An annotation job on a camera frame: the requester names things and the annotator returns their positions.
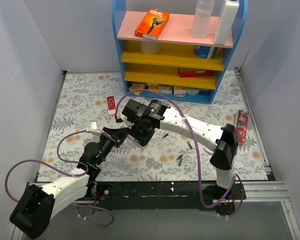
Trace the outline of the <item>white remote control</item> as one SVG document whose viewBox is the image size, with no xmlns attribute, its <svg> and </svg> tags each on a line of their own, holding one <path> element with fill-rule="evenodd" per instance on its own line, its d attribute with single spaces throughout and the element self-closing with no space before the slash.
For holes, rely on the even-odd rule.
<svg viewBox="0 0 300 240">
<path fill-rule="evenodd" d="M 140 149 L 145 149 L 145 138 L 138 133 L 129 133 L 127 138 Z"/>
</svg>

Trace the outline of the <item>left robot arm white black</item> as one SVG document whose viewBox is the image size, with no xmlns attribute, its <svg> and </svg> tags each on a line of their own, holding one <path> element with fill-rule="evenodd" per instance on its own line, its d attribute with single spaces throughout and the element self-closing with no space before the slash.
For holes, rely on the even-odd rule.
<svg viewBox="0 0 300 240">
<path fill-rule="evenodd" d="M 101 172 L 99 165 L 112 148 L 121 146 L 127 136 L 126 127 L 103 128 L 99 142 L 90 142 L 84 147 L 77 167 L 71 173 L 42 186 L 32 184 L 27 187 L 9 221 L 33 240 L 46 230 L 56 214 L 74 201 L 93 199 L 97 193 L 93 183 Z"/>
</svg>

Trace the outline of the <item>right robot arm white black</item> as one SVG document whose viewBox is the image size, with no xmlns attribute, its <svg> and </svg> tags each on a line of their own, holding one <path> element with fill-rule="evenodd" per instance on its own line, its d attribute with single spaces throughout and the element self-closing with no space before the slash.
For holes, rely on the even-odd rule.
<svg viewBox="0 0 300 240">
<path fill-rule="evenodd" d="M 127 126 L 128 138 L 140 148 L 149 143 L 155 129 L 196 139 L 211 154 L 210 163 L 216 168 L 217 195 L 222 199 L 233 195 L 235 188 L 231 182 L 238 148 L 235 126 L 226 124 L 222 127 L 182 116 L 175 107 L 157 99 L 149 105 L 130 99 L 119 116 Z"/>
</svg>

